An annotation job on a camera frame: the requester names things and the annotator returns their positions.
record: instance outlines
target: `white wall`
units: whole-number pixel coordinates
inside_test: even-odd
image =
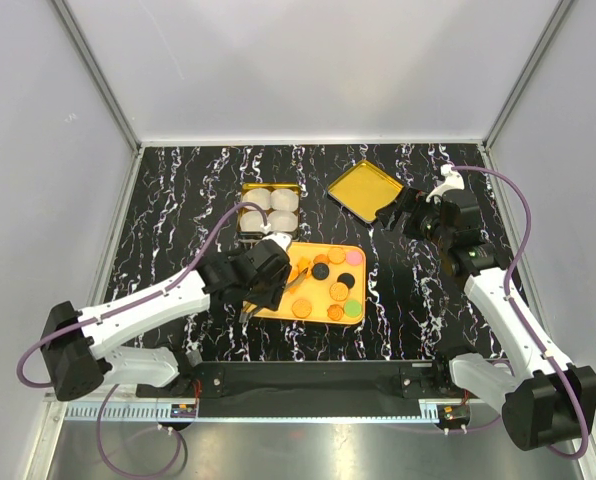
[[[546,323],[596,370],[596,0],[574,5],[493,157],[533,207],[528,261]]]
[[[68,0],[142,140],[481,139],[557,0]]]
[[[49,2],[0,0],[0,480],[21,478],[42,396],[16,361],[54,304],[87,300],[130,159]]]

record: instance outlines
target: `marble tabletop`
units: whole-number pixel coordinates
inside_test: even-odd
[[[443,338],[471,343],[485,357],[501,354],[482,315],[439,266],[429,242],[398,230],[367,227],[327,195],[328,186],[367,159],[401,183],[431,190],[440,166],[483,165],[475,144],[295,145],[146,148],[132,194],[106,301],[170,276],[193,258],[210,229],[240,199],[247,182],[298,183],[301,241],[360,246],[367,256],[366,315],[355,326],[254,318],[238,321],[224,306],[189,315],[130,344],[171,343],[200,349],[204,360],[304,361],[432,358]],[[465,175],[476,194],[483,235],[509,252],[489,180]],[[209,251],[237,246],[235,218]]]

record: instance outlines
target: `yellow tray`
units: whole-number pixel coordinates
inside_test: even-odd
[[[328,193],[365,223],[376,220],[376,210],[390,204],[402,185],[378,167],[362,160],[329,186]]]
[[[299,320],[303,322],[333,323],[341,325],[355,325],[362,321],[365,316],[365,289],[367,287],[367,258],[362,249],[349,245],[294,242],[291,244],[291,247],[289,247],[287,253],[289,254],[291,265],[295,267],[301,258],[304,257],[313,262],[316,255],[327,255],[327,252],[332,247],[340,247],[345,253],[351,251],[360,252],[362,255],[362,262],[360,265],[356,266],[349,265],[346,261],[339,265],[334,265],[330,262],[328,265],[329,276],[326,279],[316,280],[310,275],[300,283],[294,293],[291,293],[290,291],[284,293],[277,311],[272,312],[271,310],[264,309],[256,316],[262,318],[277,318],[282,320]],[[329,296],[329,288],[336,283],[338,276],[341,273],[351,273],[354,276],[356,283],[349,290],[349,296],[344,301],[336,302]],[[311,314],[307,318],[298,318],[291,311],[291,306],[298,299],[307,299],[311,303]],[[338,321],[331,320],[327,316],[327,309],[331,305],[338,304],[344,309],[345,302],[348,300],[356,300],[360,303],[362,307],[360,315],[354,318],[343,315],[342,319]]]

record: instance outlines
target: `reflective floor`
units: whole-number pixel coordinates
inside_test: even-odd
[[[103,425],[111,459],[135,474],[162,468],[175,450],[163,432],[126,443],[145,424]],[[542,449],[521,452],[502,425],[470,435],[420,434],[392,425],[206,424],[183,431],[183,456],[165,478],[239,480],[496,479],[582,478],[576,463]],[[434,431],[427,425],[408,429]],[[100,462],[95,425],[66,422],[54,457],[52,480],[121,478]]]

